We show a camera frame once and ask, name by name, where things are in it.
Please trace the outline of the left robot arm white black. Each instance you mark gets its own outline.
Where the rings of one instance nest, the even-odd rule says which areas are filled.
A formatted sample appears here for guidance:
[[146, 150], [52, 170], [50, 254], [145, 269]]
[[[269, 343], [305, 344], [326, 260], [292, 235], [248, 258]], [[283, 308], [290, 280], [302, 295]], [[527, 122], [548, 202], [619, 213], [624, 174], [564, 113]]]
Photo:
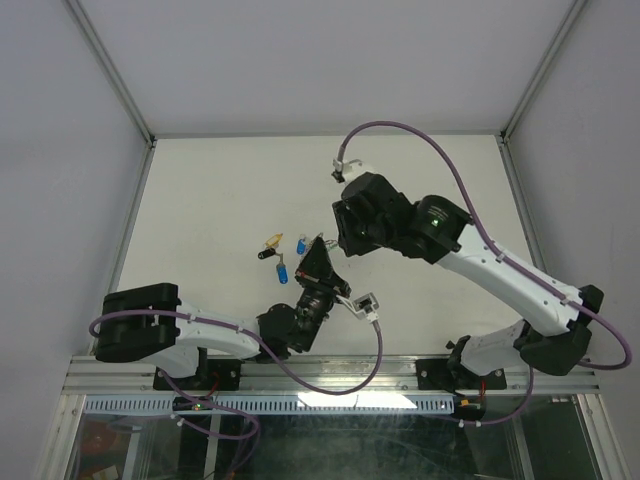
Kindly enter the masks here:
[[206, 352], [236, 360], [286, 360], [309, 351], [333, 306], [351, 287], [336, 273], [328, 247], [316, 237], [302, 257], [295, 280], [302, 288], [294, 306], [278, 303], [252, 319], [213, 316], [188, 305], [173, 283], [158, 283], [104, 297], [104, 321], [90, 327], [95, 358], [103, 363], [143, 362], [188, 388], [209, 377]]

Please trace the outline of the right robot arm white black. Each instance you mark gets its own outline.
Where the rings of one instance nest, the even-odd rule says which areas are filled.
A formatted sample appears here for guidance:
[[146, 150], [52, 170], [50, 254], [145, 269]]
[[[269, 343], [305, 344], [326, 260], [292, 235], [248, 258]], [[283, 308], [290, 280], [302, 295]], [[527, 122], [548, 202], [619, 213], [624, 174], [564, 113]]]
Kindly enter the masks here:
[[485, 241], [478, 222], [442, 196], [410, 202], [378, 173], [333, 176], [344, 187], [332, 208], [347, 256], [386, 248], [424, 260], [475, 283], [521, 317], [498, 331], [448, 342], [445, 365], [427, 370], [434, 387], [450, 393], [477, 389], [482, 378], [517, 365], [565, 376], [583, 359], [592, 333], [579, 309], [600, 308], [604, 294], [597, 287], [565, 284], [511, 257]]

